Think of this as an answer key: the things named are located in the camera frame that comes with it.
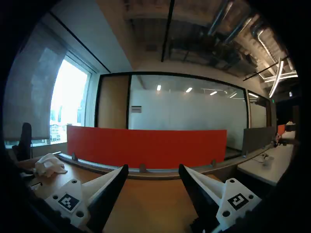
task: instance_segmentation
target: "exposed ceiling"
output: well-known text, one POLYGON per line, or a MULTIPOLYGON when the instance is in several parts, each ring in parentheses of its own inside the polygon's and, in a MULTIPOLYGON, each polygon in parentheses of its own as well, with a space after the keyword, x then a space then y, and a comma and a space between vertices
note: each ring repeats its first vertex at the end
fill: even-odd
MULTIPOLYGON (((245 78, 288 55, 269 24, 243 0, 175 0, 167 31, 170 3, 123 0, 124 19, 144 50, 163 52, 168 32, 164 60, 212 66, 245 78)), ((294 69, 285 59, 282 73, 294 69)), ((262 72, 261 77, 276 72, 275 65, 262 72)), ((265 88, 271 89, 272 84, 265 84, 265 88)))

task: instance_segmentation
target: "sky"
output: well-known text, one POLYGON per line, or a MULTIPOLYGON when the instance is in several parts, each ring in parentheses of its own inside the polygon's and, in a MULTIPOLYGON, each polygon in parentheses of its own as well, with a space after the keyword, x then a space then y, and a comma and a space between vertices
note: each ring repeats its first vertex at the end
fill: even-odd
POLYGON ((55 110, 56 121, 60 106, 61 124, 75 124, 77 110, 80 107, 86 85, 87 74, 63 60, 55 81, 51 110, 55 110))

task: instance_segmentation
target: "glass wall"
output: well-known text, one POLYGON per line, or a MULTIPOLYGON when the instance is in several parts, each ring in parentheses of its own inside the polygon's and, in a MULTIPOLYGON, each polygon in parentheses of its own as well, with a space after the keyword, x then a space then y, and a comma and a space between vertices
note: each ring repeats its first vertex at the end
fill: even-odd
POLYGON ((133 75, 129 108, 129 129, 225 129, 226 157, 242 149, 248 115, 242 89, 195 78, 133 75))
POLYGON ((250 100, 251 128, 271 126, 270 101, 250 91, 248 98, 250 100))

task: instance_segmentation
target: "gray partition panel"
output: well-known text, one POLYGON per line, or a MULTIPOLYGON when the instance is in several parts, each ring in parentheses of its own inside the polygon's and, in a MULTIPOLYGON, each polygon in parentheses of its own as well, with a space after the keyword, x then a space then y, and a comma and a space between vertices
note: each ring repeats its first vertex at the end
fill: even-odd
POLYGON ((296 131, 296 125, 285 125, 285 131, 296 131))
POLYGON ((260 149, 274 139, 276 129, 273 126, 244 129, 242 155, 260 149))

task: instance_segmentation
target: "white desk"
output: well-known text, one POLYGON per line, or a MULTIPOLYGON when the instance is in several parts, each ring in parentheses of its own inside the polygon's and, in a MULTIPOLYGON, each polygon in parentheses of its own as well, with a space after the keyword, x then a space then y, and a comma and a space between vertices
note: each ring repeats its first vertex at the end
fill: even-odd
POLYGON ((262 160, 262 156, 259 155, 254 158, 258 161, 251 159, 241 163, 238 165, 238 170, 267 184, 276 186, 290 164, 293 147, 294 145, 288 144, 267 150, 265 153, 274 158, 269 166, 263 166, 263 163, 258 162, 262 160))
POLYGON ((295 139, 295 133, 296 131, 285 131, 283 134, 282 134, 282 138, 283 139, 295 139))

